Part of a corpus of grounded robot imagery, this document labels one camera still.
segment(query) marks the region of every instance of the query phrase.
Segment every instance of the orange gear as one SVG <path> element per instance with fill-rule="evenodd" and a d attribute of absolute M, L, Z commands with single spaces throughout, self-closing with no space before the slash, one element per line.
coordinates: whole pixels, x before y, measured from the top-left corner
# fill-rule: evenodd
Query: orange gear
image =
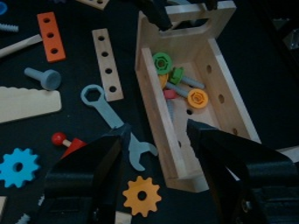
<path fill-rule="evenodd" d="M 152 179 L 142 179 L 140 176 L 136 177 L 136 181 L 128 181 L 128 189 L 122 191 L 125 196 L 125 207 L 132 208 L 132 215 L 140 213 L 146 217 L 148 211 L 156 211 L 154 203 L 161 200 L 157 195 L 158 185 L 152 184 Z"/>

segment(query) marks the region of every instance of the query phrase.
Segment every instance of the toy gear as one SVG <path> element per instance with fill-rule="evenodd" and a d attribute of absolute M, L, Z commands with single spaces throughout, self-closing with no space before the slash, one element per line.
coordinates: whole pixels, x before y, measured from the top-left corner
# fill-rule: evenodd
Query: toy gear
<path fill-rule="evenodd" d="M 4 155 L 4 162 L 0 164 L 0 180 L 4 180 L 4 187 L 14 185 L 17 188 L 24 186 L 24 181 L 32 181 L 33 172 L 40 166 L 34 163 L 37 155 L 32 154 L 30 149 L 13 149 L 10 155 Z"/>
<path fill-rule="evenodd" d="M 122 191 L 125 196 L 125 207 L 132 208 L 132 215 L 140 213 L 146 217 L 148 211 L 156 211 L 154 203 L 161 200 L 157 195 L 158 185 L 152 184 L 152 179 L 137 176 L 136 181 L 128 181 L 128 189 Z"/>

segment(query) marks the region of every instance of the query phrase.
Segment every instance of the gray wrench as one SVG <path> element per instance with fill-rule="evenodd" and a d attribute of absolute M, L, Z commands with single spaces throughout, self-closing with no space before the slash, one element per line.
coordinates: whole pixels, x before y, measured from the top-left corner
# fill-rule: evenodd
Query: gray wrench
<path fill-rule="evenodd" d="M 98 98 L 96 101 L 89 101 L 86 95 L 90 91 L 98 91 Z M 117 116 L 114 110 L 109 107 L 108 102 L 104 97 L 104 90 L 98 85 L 88 85 L 82 88 L 80 92 L 80 99 L 82 102 L 89 106 L 93 107 L 100 115 L 102 116 L 104 120 L 110 129 L 118 128 L 124 125 L 121 119 Z M 138 142 L 134 135 L 130 133 L 130 141 L 128 145 L 128 157 L 129 163 L 134 167 L 137 171 L 144 171 L 145 168 L 140 165 L 140 156 L 144 152 L 150 152 L 154 156 L 157 155 L 157 150 L 154 146 L 145 142 Z"/>

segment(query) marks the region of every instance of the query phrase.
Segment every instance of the wooden toolbox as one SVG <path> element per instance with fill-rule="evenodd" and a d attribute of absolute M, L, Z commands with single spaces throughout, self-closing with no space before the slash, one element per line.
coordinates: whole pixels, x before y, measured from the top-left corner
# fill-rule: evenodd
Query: wooden toolbox
<path fill-rule="evenodd" d="M 208 189 L 197 158 L 186 137 L 186 120 L 204 122 L 220 130 L 259 142 L 257 133 L 229 74 L 216 37 L 236 9 L 232 1 L 219 2 L 207 11 L 204 4 L 166 6 L 170 21 L 204 19 L 200 27 L 158 31 L 140 12 L 137 25 L 134 71 L 144 107 L 158 150 L 165 184 L 188 192 Z M 209 102 L 205 108 L 190 108 L 177 97 L 169 117 L 164 93 L 154 69 L 153 54 L 166 53 L 173 67 L 182 67 L 185 76 L 205 85 Z M 186 91 L 189 86 L 178 84 Z"/>

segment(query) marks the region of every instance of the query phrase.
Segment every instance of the black table surface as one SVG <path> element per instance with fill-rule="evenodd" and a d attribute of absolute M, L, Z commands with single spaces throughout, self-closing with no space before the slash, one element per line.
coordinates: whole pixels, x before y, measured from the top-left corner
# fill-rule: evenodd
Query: black table surface
<path fill-rule="evenodd" d="M 4 2 L 8 11 L 0 16 L 0 23 L 18 25 L 20 31 L 0 33 L 0 48 L 38 34 L 36 15 L 53 11 L 66 54 L 64 61 L 48 63 L 40 43 L 0 59 L 2 87 L 42 89 L 36 80 L 24 76 L 26 67 L 40 71 L 53 69 L 61 74 L 61 111 L 0 124 L 0 162 L 14 148 L 30 148 L 41 166 L 34 180 L 22 188 L 5 188 L 4 181 L 0 182 L 0 195 L 8 197 L 1 223 L 12 224 L 22 214 L 34 215 L 38 210 L 44 177 L 65 150 L 64 146 L 52 144 L 52 134 L 61 131 L 69 140 L 76 137 L 89 143 L 109 131 L 98 112 L 80 100 L 80 91 L 86 85 L 101 85 L 92 30 L 108 30 L 124 93 L 124 99 L 109 105 L 132 125 L 137 139 L 154 142 L 134 73 L 137 8 L 117 0 L 109 1 L 104 11 L 76 1 Z M 289 74 L 248 2 L 237 0 L 235 4 L 236 12 L 217 39 L 219 48 L 261 142 L 272 149 L 281 149 L 299 144 L 297 80 Z M 132 223 L 217 223 L 209 191 L 190 193 L 166 188 L 157 157 L 145 153 L 141 164 L 145 172 L 134 171 L 130 166 L 125 168 L 120 191 L 136 176 L 152 177 L 162 200 L 156 204 L 157 211 L 149 212 L 146 218 L 141 214 L 133 216 Z M 124 201 L 125 198 L 118 197 L 117 210 L 129 213 Z"/>

